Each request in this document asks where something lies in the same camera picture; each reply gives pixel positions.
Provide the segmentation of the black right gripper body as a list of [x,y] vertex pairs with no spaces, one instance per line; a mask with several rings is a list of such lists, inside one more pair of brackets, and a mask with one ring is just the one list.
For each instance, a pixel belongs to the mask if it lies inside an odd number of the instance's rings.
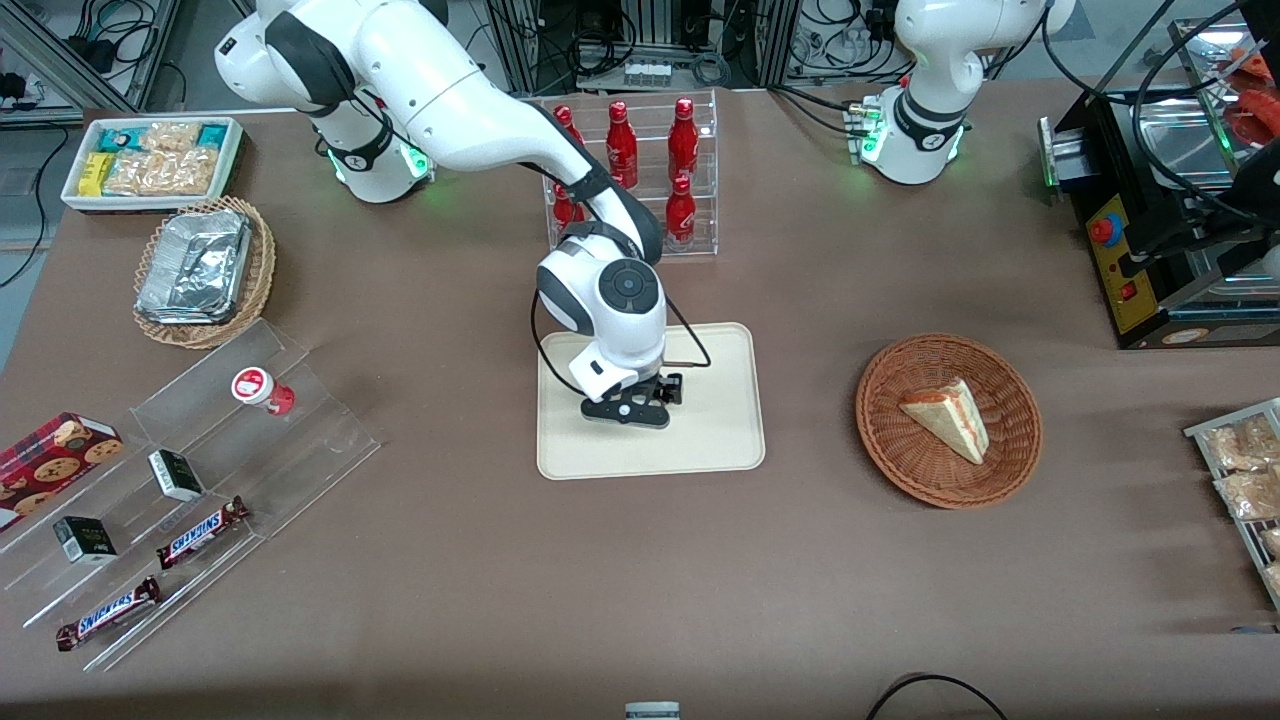
[[618,386],[600,401],[582,400],[582,416],[591,421],[664,429],[669,425],[669,405],[681,405],[684,374],[655,374],[621,389]]

